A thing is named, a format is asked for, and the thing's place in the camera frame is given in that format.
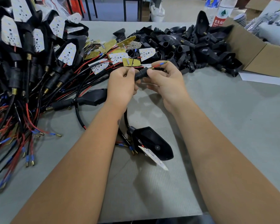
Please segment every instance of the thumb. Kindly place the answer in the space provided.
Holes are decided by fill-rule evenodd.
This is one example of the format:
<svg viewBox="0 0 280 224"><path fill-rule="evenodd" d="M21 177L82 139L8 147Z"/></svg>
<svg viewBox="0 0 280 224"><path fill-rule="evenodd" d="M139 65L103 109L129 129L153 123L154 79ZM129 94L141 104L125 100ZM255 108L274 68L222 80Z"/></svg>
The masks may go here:
<svg viewBox="0 0 280 224"><path fill-rule="evenodd" d="M135 79L135 68L131 67L129 71L127 72L127 78L129 79Z"/></svg>
<svg viewBox="0 0 280 224"><path fill-rule="evenodd" d="M147 70L147 75L150 77L151 83L157 86L162 86L166 80L165 76L162 76L158 71L152 69Z"/></svg>

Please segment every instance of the water bottle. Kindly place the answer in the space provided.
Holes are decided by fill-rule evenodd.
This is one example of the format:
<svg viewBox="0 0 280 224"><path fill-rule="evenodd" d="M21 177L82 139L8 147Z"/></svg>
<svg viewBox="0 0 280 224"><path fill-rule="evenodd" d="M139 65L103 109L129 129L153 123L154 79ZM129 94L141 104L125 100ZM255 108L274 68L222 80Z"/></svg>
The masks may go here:
<svg viewBox="0 0 280 224"><path fill-rule="evenodd" d="M237 0L222 0L212 26L222 26L226 18L230 16L236 3Z"/></svg>
<svg viewBox="0 0 280 224"><path fill-rule="evenodd" d="M206 0L204 11L208 17L210 25L213 24L214 18L217 14L220 0Z"/></svg>

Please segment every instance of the white plastic bag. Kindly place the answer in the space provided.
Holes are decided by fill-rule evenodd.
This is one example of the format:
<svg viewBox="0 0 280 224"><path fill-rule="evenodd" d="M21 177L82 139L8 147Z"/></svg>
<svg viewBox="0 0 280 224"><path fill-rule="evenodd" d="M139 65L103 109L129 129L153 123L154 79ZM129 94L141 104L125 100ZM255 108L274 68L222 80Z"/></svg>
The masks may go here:
<svg viewBox="0 0 280 224"><path fill-rule="evenodd" d="M162 7L162 3L159 8L156 8L154 4L150 6L150 18L153 22L163 22L165 18L165 9Z"/></svg>

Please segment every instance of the metal terminal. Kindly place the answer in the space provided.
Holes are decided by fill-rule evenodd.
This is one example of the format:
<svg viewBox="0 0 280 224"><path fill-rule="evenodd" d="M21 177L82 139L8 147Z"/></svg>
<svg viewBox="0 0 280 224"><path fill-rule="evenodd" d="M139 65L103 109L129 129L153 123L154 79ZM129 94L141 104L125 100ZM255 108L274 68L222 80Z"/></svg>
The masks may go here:
<svg viewBox="0 0 280 224"><path fill-rule="evenodd" d="M59 83L57 84L57 87L59 88L60 86L62 86L62 84L63 84L63 82L59 82Z"/></svg>
<svg viewBox="0 0 280 224"><path fill-rule="evenodd" d="M48 93L49 89L46 88L45 91L44 91L44 94Z"/></svg>
<svg viewBox="0 0 280 224"><path fill-rule="evenodd" d="M54 110L53 107L46 107L46 111L52 111Z"/></svg>
<svg viewBox="0 0 280 224"><path fill-rule="evenodd" d="M29 61L32 60L32 55L31 55L31 53L27 53L27 60L29 60Z"/></svg>
<svg viewBox="0 0 280 224"><path fill-rule="evenodd" d="M11 94L12 95L16 95L18 93L18 89L17 88L11 88Z"/></svg>

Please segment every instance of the cardboard flap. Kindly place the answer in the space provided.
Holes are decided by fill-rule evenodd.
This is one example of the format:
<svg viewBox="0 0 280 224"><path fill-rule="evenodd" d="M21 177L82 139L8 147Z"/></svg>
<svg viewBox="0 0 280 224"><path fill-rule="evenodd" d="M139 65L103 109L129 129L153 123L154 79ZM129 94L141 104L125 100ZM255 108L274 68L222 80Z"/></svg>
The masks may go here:
<svg viewBox="0 0 280 224"><path fill-rule="evenodd" d="M246 31L232 18L228 17L223 26L229 26L232 24L234 25L234 28L226 41L230 44L232 52L236 54L236 58L244 64L244 67L247 67L265 47L265 43L258 37Z"/></svg>
<svg viewBox="0 0 280 224"><path fill-rule="evenodd" d="M246 8L263 11L270 1L271 0L250 0Z"/></svg>
<svg viewBox="0 0 280 224"><path fill-rule="evenodd" d="M266 44L245 70L280 77L280 46Z"/></svg>

